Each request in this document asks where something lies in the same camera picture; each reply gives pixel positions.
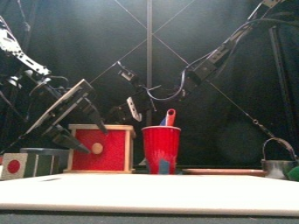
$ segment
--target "green object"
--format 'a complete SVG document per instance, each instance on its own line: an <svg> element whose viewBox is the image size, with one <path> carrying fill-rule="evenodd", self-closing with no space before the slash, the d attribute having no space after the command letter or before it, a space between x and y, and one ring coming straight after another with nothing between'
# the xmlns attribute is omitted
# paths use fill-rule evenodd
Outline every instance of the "green object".
<svg viewBox="0 0 299 224"><path fill-rule="evenodd" d="M299 166L287 173L287 177L292 181L299 181Z"/></svg>

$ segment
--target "metal pot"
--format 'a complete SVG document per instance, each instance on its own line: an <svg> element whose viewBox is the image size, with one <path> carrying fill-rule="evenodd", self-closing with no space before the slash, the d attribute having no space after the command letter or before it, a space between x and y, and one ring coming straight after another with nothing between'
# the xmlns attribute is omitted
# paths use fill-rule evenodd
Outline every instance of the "metal pot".
<svg viewBox="0 0 299 224"><path fill-rule="evenodd" d="M48 149L48 148L21 148L20 152L59 156L60 157L60 167L59 167L60 173L63 173L63 170L67 169L68 167L69 150Z"/></svg>
<svg viewBox="0 0 299 224"><path fill-rule="evenodd" d="M292 160L267 160L266 159L266 146L270 141L278 141L286 149L290 151L290 156ZM298 166L298 160L294 148L291 144L282 138L272 137L266 140L263 145L263 155L264 159L262 159L262 168L266 172L266 177L271 179L288 179L287 173Z"/></svg>

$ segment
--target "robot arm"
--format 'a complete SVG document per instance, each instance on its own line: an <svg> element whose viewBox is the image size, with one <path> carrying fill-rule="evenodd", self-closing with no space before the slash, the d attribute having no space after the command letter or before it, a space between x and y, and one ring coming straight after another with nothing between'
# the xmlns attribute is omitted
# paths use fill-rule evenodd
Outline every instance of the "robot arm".
<svg viewBox="0 0 299 224"><path fill-rule="evenodd" d="M45 66L36 63L23 52L23 49L17 43L15 35L12 34L3 17L0 16L0 47L12 54L37 74L49 75L51 71Z"/></svg>
<svg viewBox="0 0 299 224"><path fill-rule="evenodd" d="M184 92L191 92L198 85L208 78L208 76L220 68L226 58L230 56L231 51L240 39L252 31L252 20L264 17L267 12L286 0L264 0L254 10L247 19L247 23L235 31L231 37L220 45L220 47L211 52L202 63L188 72L186 77Z"/></svg>

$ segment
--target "metal rod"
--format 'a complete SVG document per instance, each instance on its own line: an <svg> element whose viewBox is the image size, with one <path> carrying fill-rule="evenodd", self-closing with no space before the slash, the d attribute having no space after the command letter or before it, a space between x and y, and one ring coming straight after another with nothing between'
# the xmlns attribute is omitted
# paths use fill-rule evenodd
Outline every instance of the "metal rod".
<svg viewBox="0 0 299 224"><path fill-rule="evenodd" d="M147 88L152 88L154 77L152 77L152 67L154 67L154 2L147 0L147 77L146 85ZM146 114L146 125L152 125L152 112L147 111Z"/></svg>
<svg viewBox="0 0 299 224"><path fill-rule="evenodd" d="M295 129L295 109L292 107L291 103L291 95L290 95L290 86L287 84L287 74L286 74L286 68L284 68L284 62L282 57L282 44L278 37L278 28L274 26L268 30L270 33L270 39L272 44L272 50L274 50L274 56L275 56L275 68L276 68L276 74L282 89L282 98L284 102L284 115L286 115L286 122L287 122L287 128L290 132L290 137L292 139L292 142L298 143L296 139L296 129Z"/></svg>

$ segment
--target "black backdrop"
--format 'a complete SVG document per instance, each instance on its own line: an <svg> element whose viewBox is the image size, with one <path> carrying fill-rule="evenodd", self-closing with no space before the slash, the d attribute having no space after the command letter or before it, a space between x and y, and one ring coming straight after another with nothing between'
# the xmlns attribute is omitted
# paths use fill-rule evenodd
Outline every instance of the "black backdrop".
<svg viewBox="0 0 299 224"><path fill-rule="evenodd" d="M174 89L187 63L216 49L246 23L260 1L255 0L155 0L152 2L152 86ZM64 76L72 87L86 79L98 91L95 104L103 117L135 93L131 84L118 75L118 61L147 82L147 7L146 0L40 0L20 1L31 31L24 30L17 1L1 1L0 13L27 55L45 65L53 75ZM296 150L296 82L298 30L278 28L283 53L284 75L279 76L268 26L256 28L242 40L223 73L214 83L234 102L259 120ZM21 74L27 69L1 52L1 74ZM23 77L23 88L4 85L4 94L15 102L23 116L29 108L29 122L23 122L1 101L1 150L24 133L49 102L31 99L32 83ZM156 91L166 97L167 91ZM179 165L260 165L262 145L267 140L251 120L208 83L194 90L183 101L155 102L152 125L159 125L168 108L176 109L182 128ZM63 121L88 123L80 114ZM142 128L135 126L135 165L143 160ZM28 139L17 147L57 147L47 139ZM286 158L283 150L271 151L274 158Z"/></svg>

